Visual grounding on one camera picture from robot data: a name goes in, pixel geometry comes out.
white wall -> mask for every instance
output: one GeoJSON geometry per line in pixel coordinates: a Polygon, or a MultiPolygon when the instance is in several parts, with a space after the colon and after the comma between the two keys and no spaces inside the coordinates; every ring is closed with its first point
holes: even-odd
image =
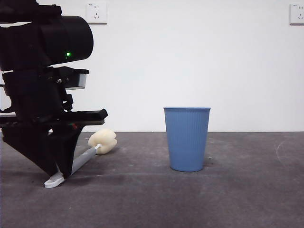
{"type": "MultiPolygon", "coordinates": [[[[87,1],[39,2],[85,16],[87,1]]],[[[164,106],[210,106],[210,131],[304,131],[304,27],[288,25],[292,1],[107,2],[92,56],[68,64],[91,71],[75,110],[106,108],[115,131],[165,131],[164,106]]]]}

crumpled white object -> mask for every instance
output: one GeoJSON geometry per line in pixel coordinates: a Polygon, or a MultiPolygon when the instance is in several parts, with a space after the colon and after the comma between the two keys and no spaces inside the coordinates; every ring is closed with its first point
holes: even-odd
{"type": "Polygon", "coordinates": [[[115,132],[109,129],[102,129],[96,133],[94,133],[90,138],[87,144],[92,148],[96,147],[98,144],[101,146],[97,148],[96,154],[102,155],[109,153],[117,144],[117,140],[115,139],[115,132]]]}

blue plastic cup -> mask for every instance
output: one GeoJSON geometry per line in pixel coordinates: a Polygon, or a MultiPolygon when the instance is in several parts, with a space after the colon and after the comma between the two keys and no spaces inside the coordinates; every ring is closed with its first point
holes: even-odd
{"type": "Polygon", "coordinates": [[[210,108],[164,108],[170,166],[194,172],[203,169],[210,108]]]}

white object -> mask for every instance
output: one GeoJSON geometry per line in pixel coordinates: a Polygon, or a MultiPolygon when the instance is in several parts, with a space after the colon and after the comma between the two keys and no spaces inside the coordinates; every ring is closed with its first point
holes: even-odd
{"type": "Polygon", "coordinates": [[[59,184],[61,184],[64,181],[65,179],[63,177],[63,174],[60,171],[58,171],[58,173],[51,176],[48,181],[44,182],[44,186],[46,187],[46,189],[50,189],[57,187],[59,184]]]}
{"type": "Polygon", "coordinates": [[[86,164],[91,158],[96,155],[97,149],[92,148],[79,155],[77,158],[73,160],[72,172],[71,175],[74,174],[77,170],[79,170],[84,164],[86,164]]]}
{"type": "Polygon", "coordinates": [[[290,4],[289,24],[304,25],[304,4],[290,4]]]}
{"type": "Polygon", "coordinates": [[[88,145],[96,149],[96,154],[102,155],[109,153],[116,145],[115,132],[109,129],[102,129],[94,133],[88,141],[88,145]]]}
{"type": "Polygon", "coordinates": [[[86,5],[86,21],[89,24],[106,24],[108,22],[108,6],[104,1],[90,2],[86,5]]]}

black mechanical part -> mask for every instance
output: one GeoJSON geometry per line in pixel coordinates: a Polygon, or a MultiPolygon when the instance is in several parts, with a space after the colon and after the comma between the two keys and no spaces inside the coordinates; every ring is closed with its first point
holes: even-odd
{"type": "Polygon", "coordinates": [[[86,125],[102,125],[100,111],[71,112],[73,98],[66,89],[84,88],[85,69],[51,65],[88,58],[93,35],[84,19],[61,16],[61,7],[35,0],[0,0],[0,23],[28,22],[0,27],[0,67],[11,107],[0,113],[3,140],[50,176],[57,168],[67,178],[74,150],[86,125]]]}

